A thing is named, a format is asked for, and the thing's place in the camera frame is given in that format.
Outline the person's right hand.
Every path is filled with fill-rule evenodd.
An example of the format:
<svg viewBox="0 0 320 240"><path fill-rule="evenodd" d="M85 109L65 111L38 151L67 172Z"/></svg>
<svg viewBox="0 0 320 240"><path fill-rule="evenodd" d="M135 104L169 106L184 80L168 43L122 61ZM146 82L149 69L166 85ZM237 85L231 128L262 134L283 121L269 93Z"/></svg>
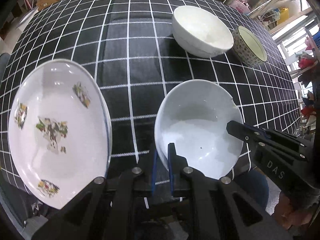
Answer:
<svg viewBox="0 0 320 240"><path fill-rule="evenodd" d="M279 195L279 202L274 208L272 217L286 230L291 226L308 224L317 210L317 205L307 209L296 210L292 207L290 199L283 192Z"/></svg>

